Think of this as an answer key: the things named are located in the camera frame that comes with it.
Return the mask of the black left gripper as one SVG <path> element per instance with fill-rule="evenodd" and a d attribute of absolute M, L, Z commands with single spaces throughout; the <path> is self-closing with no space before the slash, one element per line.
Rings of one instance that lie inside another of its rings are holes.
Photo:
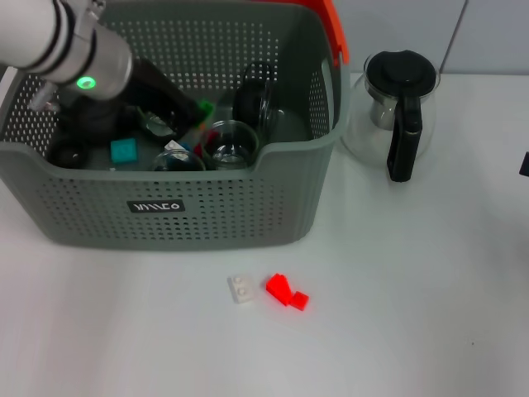
<path fill-rule="evenodd" d="M 194 103 L 146 58 L 133 61 L 123 101 L 144 111 L 142 129 L 153 139 L 180 139 L 186 128 L 197 127 L 207 118 L 206 101 Z"/>

